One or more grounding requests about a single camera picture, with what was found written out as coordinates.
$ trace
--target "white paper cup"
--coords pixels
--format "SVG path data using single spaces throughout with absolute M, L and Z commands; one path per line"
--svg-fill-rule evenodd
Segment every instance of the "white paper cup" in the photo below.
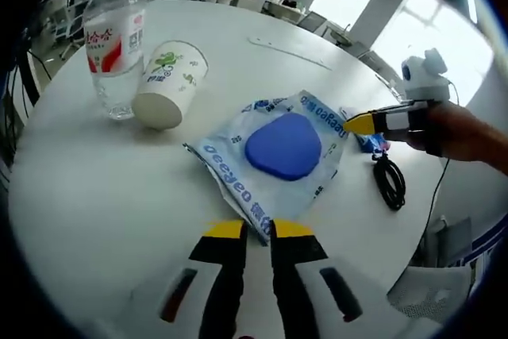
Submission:
M 204 55 L 185 41 L 166 41 L 153 52 L 133 100 L 145 126 L 172 129 L 182 123 L 196 87 L 208 72 Z

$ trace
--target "table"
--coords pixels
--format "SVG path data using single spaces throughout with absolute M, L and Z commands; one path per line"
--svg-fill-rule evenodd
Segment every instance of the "table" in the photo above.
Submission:
M 116 314 L 137 284 L 187 258 L 211 222 L 237 218 L 183 142 L 204 137 L 252 100 L 302 88 L 335 110 L 395 102 L 360 61 L 260 13 L 161 0 L 148 4 L 147 20 L 145 61 L 160 42 L 178 39 L 198 46 L 210 65 L 181 126 L 156 133 L 134 120 L 106 119 L 82 48 L 41 95 L 18 144 L 10 183 L 13 231 L 43 289 L 77 325 Z M 249 43 L 256 36 L 329 69 Z M 351 262 L 386 291 L 417 248 L 442 172 L 438 159 L 402 143 L 393 143 L 390 158 L 406 177 L 406 205 L 398 213 L 386 207 L 370 156 L 350 137 L 333 183 L 300 220 L 329 256 Z M 249 313 L 264 314 L 264 326 L 276 333 L 253 336 L 280 337 L 269 250 L 255 240 L 244 279 L 239 327 L 254 325 Z

